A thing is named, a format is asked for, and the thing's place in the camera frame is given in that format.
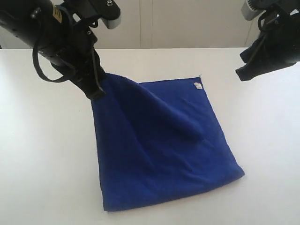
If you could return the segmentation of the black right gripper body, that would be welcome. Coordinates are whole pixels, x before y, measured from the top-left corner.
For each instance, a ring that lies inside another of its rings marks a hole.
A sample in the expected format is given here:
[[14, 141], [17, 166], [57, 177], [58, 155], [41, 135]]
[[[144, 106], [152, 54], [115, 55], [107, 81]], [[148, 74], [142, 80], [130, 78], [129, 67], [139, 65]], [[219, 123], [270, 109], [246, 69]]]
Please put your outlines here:
[[280, 0], [264, 11], [257, 21], [264, 42], [246, 64], [265, 73], [295, 65], [300, 61], [300, 2]]

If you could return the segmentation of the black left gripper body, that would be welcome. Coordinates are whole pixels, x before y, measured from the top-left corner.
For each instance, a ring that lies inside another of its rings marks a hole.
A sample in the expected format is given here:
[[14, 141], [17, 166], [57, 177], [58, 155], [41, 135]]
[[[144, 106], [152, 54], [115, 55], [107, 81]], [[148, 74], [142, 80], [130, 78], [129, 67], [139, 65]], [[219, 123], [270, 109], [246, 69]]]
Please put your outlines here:
[[47, 82], [80, 86], [80, 70], [97, 38], [90, 27], [77, 28], [76, 22], [50, 0], [0, 2], [0, 26], [32, 48], [36, 73]]

